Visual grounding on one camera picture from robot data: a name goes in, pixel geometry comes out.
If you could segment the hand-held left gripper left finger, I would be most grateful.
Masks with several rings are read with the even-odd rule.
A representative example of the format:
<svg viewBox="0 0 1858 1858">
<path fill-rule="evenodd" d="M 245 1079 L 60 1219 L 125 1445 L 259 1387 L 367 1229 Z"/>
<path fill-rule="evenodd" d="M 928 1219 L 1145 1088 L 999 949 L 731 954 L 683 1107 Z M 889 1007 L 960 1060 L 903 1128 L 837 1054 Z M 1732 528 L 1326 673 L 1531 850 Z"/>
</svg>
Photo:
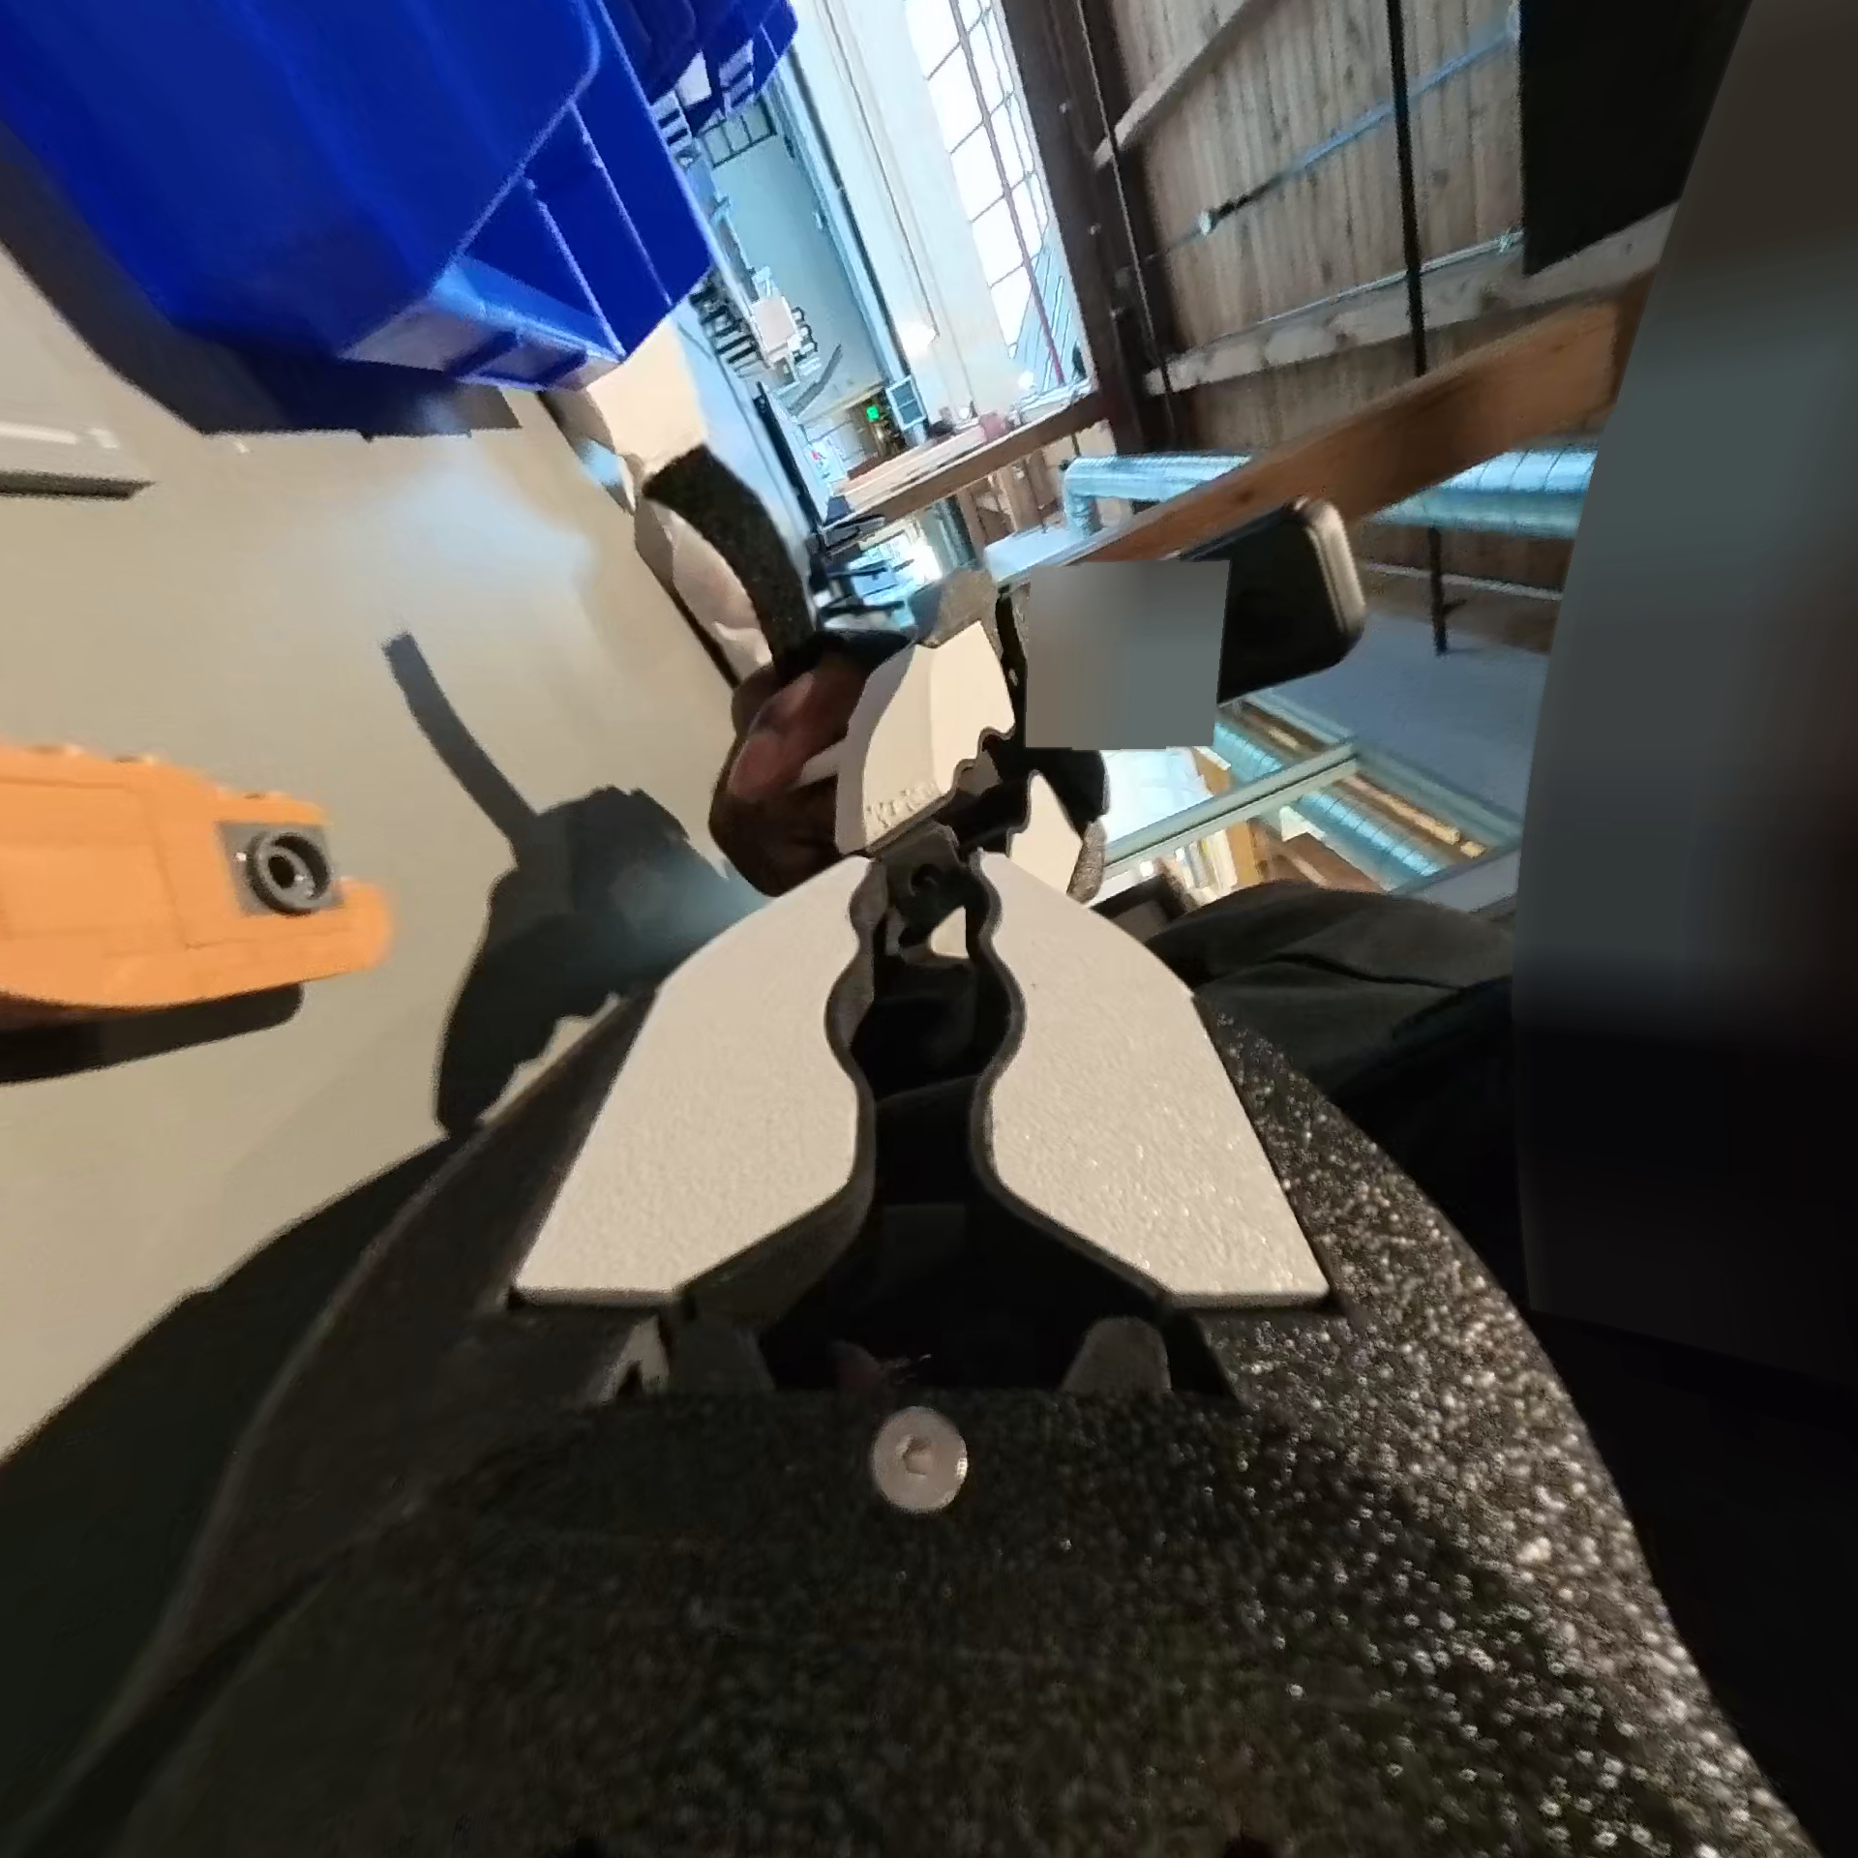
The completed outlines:
<svg viewBox="0 0 1858 1858">
<path fill-rule="evenodd" d="M 769 1331 L 867 1221 L 876 863 L 846 857 L 690 956 L 641 1013 L 516 1273 L 541 1309 Z"/>
</svg>

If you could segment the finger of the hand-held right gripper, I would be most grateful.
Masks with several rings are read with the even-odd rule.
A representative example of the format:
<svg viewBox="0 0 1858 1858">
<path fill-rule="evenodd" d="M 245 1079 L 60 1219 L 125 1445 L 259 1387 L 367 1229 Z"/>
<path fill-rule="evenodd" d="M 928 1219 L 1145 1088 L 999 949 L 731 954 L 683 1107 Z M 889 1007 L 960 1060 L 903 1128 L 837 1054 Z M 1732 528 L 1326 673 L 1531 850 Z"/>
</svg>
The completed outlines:
<svg viewBox="0 0 1858 1858">
<path fill-rule="evenodd" d="M 989 740 L 1011 736 L 1006 673 L 988 635 L 912 644 L 863 685 L 835 773 L 835 844 L 866 854 L 958 789 Z"/>
<path fill-rule="evenodd" d="M 996 851 L 1044 884 L 1090 899 L 1104 873 L 1109 770 L 1098 750 L 982 743 L 958 773 L 951 829 L 967 851 Z"/>
</svg>

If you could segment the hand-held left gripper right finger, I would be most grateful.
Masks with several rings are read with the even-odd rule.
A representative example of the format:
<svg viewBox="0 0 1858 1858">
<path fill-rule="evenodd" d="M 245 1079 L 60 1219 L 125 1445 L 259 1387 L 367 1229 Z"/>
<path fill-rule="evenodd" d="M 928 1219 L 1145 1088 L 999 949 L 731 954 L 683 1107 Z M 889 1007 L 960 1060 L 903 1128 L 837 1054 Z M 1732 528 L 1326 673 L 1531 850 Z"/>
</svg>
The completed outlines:
<svg viewBox="0 0 1858 1858">
<path fill-rule="evenodd" d="M 1022 867 L 974 867 L 971 950 L 1005 1000 L 970 1102 L 967 1289 L 1058 1376 L 1140 1316 L 1324 1309 L 1333 1280 L 1192 990 L 1152 949 Z"/>
</svg>

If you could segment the small black toy brick piece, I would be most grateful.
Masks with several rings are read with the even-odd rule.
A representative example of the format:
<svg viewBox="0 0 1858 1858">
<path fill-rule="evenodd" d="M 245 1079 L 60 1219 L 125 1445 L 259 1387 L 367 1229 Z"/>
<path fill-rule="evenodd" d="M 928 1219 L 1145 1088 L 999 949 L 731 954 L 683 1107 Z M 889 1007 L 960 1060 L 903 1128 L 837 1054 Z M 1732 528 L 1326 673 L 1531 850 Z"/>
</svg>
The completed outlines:
<svg viewBox="0 0 1858 1858">
<path fill-rule="evenodd" d="M 912 964 L 970 959 L 970 868 L 954 834 L 919 829 L 875 854 L 875 865 L 888 892 L 880 956 Z"/>
</svg>

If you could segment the orange toy brick model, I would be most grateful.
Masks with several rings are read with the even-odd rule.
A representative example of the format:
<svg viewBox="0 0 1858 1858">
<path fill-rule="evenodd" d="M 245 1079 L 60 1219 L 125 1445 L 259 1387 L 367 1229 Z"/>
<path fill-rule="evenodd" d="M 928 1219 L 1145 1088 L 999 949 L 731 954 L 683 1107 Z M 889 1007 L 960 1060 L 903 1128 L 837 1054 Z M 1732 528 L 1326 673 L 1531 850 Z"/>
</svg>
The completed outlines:
<svg viewBox="0 0 1858 1858">
<path fill-rule="evenodd" d="M 3 1024 L 217 1007 L 378 967 L 322 804 L 153 757 L 3 750 Z"/>
</svg>

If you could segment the large blue plastic bin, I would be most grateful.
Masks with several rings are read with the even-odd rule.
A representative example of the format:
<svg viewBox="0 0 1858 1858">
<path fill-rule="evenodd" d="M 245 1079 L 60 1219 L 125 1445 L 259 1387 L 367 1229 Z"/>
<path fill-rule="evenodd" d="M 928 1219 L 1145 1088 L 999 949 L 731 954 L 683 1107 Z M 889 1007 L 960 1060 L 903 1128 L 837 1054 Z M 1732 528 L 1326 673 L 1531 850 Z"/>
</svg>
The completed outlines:
<svg viewBox="0 0 1858 1858">
<path fill-rule="evenodd" d="M 5 255 L 203 433 L 469 433 L 712 249 L 605 5 L 3 6 Z"/>
</svg>

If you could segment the person's right hand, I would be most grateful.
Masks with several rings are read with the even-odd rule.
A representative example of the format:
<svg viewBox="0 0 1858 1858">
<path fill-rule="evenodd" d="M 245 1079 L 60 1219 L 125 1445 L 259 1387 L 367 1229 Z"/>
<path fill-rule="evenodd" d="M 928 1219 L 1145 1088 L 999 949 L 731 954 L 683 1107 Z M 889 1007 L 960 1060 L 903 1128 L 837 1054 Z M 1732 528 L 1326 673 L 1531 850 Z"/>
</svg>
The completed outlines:
<svg viewBox="0 0 1858 1858">
<path fill-rule="evenodd" d="M 735 740 L 717 776 L 709 829 L 735 872 L 766 897 L 787 893 L 840 857 L 835 780 L 803 780 L 837 747 L 867 684 L 846 652 L 783 677 L 766 666 L 733 699 Z"/>
</svg>

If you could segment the person's black jacket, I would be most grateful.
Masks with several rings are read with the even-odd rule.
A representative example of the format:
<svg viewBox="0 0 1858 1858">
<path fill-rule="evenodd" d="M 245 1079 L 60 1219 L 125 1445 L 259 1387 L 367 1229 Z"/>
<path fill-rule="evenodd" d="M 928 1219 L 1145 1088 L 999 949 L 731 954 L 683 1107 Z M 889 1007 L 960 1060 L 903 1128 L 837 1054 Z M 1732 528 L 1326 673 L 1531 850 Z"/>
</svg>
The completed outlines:
<svg viewBox="0 0 1858 1858">
<path fill-rule="evenodd" d="M 1528 1304 L 1513 937 L 1272 879 L 1138 934 L 1471 1243 L 1569 1384 L 1680 1636 L 1824 1854 L 1855 1854 L 1855 1387 Z"/>
</svg>

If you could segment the stack of blue plastic bins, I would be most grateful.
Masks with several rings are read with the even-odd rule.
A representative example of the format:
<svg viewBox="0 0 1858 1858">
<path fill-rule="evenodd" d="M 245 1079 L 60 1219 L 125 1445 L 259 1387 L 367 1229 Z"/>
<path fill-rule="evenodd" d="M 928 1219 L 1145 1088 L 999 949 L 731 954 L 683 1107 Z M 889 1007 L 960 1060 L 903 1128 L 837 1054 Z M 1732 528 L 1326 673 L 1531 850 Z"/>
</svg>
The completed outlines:
<svg viewBox="0 0 1858 1858">
<path fill-rule="evenodd" d="M 673 154 L 750 106 L 800 33 L 791 1 L 635 1 L 610 11 Z"/>
</svg>

